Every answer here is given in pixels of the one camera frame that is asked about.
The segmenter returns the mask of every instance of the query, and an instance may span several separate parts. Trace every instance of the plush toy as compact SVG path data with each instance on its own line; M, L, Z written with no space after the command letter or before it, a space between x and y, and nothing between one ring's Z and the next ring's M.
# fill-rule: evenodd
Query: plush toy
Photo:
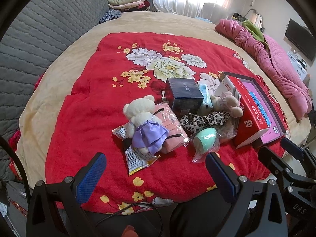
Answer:
M147 95L136 99L123 108L129 122L125 124L126 135L132 138L132 146L143 154L155 154L160 151L169 131L162 126L162 121L153 115L154 97Z
M235 119L244 114L237 98L231 92L224 92L220 97L211 95L211 101L214 111L227 111Z

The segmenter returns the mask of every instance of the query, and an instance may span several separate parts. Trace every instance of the red and white box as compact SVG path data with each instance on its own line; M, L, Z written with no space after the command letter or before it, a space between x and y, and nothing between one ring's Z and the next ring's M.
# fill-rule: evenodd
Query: red and white box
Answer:
M244 110L244 115L239 119L237 135L233 139L238 149L257 140L269 130L269 127L255 101L238 78L226 76L214 95L221 96L223 92L228 91L239 100Z

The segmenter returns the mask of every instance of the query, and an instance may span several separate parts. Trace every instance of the silver screw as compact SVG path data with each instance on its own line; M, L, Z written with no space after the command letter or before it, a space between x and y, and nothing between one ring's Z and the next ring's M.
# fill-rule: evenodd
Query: silver screw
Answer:
M64 181L65 183L71 183L72 180L73 180L72 176L67 176Z
M242 181L243 183L245 183L245 182L248 181L248 178L247 178L246 176L244 176L244 175L241 175L241 176L239 177L239 180Z
M39 181L36 182L35 185L36 185L36 186L41 186L42 184L43 184L43 180L39 180Z
M276 183L273 179L270 179L270 180L269 180L269 184L275 186L277 183Z

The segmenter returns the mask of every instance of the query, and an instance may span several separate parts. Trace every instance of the wall-mounted television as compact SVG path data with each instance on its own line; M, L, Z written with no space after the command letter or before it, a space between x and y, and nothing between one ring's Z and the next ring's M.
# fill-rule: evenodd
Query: wall-mounted television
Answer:
M316 39L309 30L290 19L285 36L311 61L316 55Z

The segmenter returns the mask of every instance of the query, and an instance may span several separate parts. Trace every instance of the beige bedsheet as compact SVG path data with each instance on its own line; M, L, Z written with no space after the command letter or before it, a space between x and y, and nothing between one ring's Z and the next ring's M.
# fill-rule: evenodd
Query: beige bedsheet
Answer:
M304 118L297 123L285 99L257 63L243 49L215 32L214 28L213 24L181 15L126 12L119 19L95 26L67 48L47 69L20 117L22 135L16 153L25 168L30 187L33 188L40 179L45 180L45 159L65 96L71 93L73 84L100 40L109 33L172 33L211 41L235 50L255 74L264 78L287 116L292 140L296 144L301 143L309 134L309 119Z

